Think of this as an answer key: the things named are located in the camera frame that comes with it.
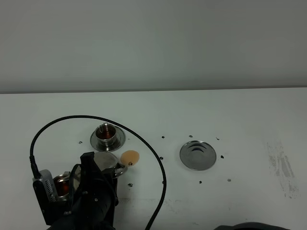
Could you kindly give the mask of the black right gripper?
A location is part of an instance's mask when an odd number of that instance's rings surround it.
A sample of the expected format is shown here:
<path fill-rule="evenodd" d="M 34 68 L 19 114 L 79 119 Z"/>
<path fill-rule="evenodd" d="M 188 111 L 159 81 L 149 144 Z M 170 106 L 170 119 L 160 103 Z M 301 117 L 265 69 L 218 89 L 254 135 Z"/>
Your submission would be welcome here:
<path fill-rule="evenodd" d="M 113 216 L 118 204 L 115 166 L 101 170 L 95 152 L 84 153 L 68 175 L 65 215 Z"/>

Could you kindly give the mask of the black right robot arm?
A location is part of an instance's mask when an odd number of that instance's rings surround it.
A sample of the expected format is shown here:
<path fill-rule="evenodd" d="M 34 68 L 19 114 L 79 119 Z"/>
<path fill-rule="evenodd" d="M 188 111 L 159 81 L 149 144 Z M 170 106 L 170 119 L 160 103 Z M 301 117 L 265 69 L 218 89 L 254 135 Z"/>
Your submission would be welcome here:
<path fill-rule="evenodd" d="M 94 161 L 94 152 L 84 153 L 80 159 L 80 183 L 76 190 L 71 188 L 69 191 L 68 213 L 52 223 L 49 229 L 113 230 L 118 204 L 115 170 L 100 170 Z"/>

